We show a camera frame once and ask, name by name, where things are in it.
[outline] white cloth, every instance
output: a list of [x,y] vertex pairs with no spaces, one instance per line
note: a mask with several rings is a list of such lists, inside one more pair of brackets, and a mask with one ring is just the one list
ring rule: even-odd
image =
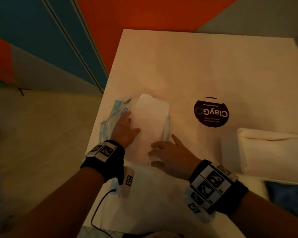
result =
[[169,104],[142,94],[132,108],[131,127],[140,128],[135,141],[126,149],[125,160],[139,165],[150,165],[155,158],[148,156],[151,143],[162,139],[169,115]]
[[298,184],[298,135],[239,129],[245,174]]

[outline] white table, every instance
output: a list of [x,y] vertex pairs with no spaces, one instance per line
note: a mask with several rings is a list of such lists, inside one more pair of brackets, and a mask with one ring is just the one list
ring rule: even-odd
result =
[[[234,137],[237,128],[298,134],[298,49],[288,38],[124,30],[87,151],[99,142],[99,124],[114,101],[141,93],[170,103],[172,132],[196,156],[221,162],[220,139]],[[224,126],[209,128],[195,118],[194,105],[206,96],[228,107]],[[154,168],[125,165],[136,173],[130,197],[107,197],[95,225],[128,233],[169,229],[243,237],[222,214],[212,224],[201,224],[182,202],[187,182]],[[242,176],[241,181],[266,197],[260,179]],[[102,188],[84,225],[90,225],[109,185]],[[155,191],[148,192],[153,186]]]

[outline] maroon circular sticker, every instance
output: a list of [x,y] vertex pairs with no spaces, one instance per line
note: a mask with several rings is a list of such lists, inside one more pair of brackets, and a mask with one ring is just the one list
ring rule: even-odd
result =
[[197,101],[194,105],[196,118],[208,127],[218,128],[228,121],[228,109],[223,103]]

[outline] dark blue fabric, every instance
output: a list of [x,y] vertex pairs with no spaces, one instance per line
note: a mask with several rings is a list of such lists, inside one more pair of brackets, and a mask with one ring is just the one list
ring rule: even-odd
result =
[[298,185],[265,181],[270,201],[298,217]]

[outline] cord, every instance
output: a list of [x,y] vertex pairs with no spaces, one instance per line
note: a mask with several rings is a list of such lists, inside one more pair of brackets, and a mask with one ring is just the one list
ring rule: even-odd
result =
[[94,217],[95,217],[95,215],[96,215],[96,212],[97,212],[98,208],[100,207],[100,204],[103,202],[103,200],[105,199],[105,197],[106,197],[110,192],[115,192],[115,191],[116,191],[116,189],[111,189],[110,191],[108,191],[108,192],[104,195],[104,197],[100,200],[100,202],[99,202],[99,204],[98,204],[98,206],[97,206],[97,208],[96,208],[96,210],[95,210],[95,212],[94,212],[94,214],[93,214],[93,217],[91,218],[91,226],[94,227],[95,229],[101,231],[101,232],[104,232],[104,233],[105,233],[106,235],[108,235],[110,238],[113,238],[113,237],[112,237],[110,234],[108,234],[108,232],[106,232],[106,231],[102,230],[101,228],[98,228],[98,227],[96,227],[95,225],[93,225],[93,219],[94,219]]

